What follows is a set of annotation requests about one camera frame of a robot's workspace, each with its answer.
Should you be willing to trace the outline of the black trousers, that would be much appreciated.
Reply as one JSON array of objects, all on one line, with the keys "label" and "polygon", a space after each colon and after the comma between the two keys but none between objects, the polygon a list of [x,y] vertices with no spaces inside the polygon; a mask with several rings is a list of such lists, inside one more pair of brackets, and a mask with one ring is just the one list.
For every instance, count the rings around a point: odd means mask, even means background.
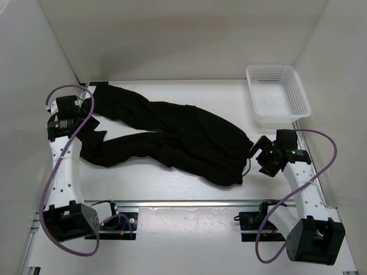
[{"label": "black trousers", "polygon": [[80,155],[94,165],[109,168],[149,157],[221,187],[243,181],[253,142],[222,117],[192,105],[150,101],[108,84],[98,85],[83,108],[137,130],[111,140],[105,139],[106,131],[83,131]]}]

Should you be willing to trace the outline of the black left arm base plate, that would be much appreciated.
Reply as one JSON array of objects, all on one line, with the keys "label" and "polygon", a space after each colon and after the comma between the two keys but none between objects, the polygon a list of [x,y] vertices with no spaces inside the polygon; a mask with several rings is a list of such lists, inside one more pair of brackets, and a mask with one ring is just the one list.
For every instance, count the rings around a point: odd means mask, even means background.
[{"label": "black left arm base plate", "polygon": [[100,225],[99,237],[101,240],[134,241],[136,240],[139,211],[137,208],[120,209],[127,218],[113,218]]}]

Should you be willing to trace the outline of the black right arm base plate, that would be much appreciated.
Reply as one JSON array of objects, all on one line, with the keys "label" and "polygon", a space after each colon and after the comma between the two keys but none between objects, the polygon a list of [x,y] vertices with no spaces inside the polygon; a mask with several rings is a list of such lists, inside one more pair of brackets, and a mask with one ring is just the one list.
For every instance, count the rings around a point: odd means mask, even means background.
[{"label": "black right arm base plate", "polygon": [[[256,211],[239,212],[234,217],[234,221],[239,222],[242,242],[255,242],[256,235],[262,223],[260,213]],[[284,237],[271,222],[267,221],[261,232],[260,242],[283,242]]]}]

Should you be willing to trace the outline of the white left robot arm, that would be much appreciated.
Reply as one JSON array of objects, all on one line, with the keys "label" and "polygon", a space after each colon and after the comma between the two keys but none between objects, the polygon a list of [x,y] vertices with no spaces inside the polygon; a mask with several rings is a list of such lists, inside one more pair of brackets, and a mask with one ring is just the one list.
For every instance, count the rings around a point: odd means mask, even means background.
[{"label": "white left robot arm", "polygon": [[52,151],[53,174],[42,200],[44,224],[57,242],[96,235],[100,226],[114,229],[120,215],[113,201],[87,206],[80,187],[80,151],[82,143],[71,139],[86,118],[86,111],[60,108],[48,121],[48,139]]}]

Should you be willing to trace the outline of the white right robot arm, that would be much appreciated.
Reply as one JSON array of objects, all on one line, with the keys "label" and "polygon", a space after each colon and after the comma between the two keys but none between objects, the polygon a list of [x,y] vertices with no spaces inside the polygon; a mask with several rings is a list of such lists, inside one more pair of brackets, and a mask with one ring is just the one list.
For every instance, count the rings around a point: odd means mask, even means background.
[{"label": "white right robot arm", "polygon": [[284,238],[281,251],[287,253],[290,261],[334,265],[345,237],[345,228],[327,212],[315,180],[334,163],[336,157],[313,174],[309,153],[298,147],[297,131],[287,129],[278,130],[274,141],[262,136],[249,155],[254,156],[256,152],[259,153],[256,160],[261,166],[260,172],[274,177],[281,171],[291,189],[278,202],[265,201],[260,205],[257,215],[260,226],[255,238],[257,259],[263,264],[275,260],[264,260],[259,252],[263,229],[275,226]]}]

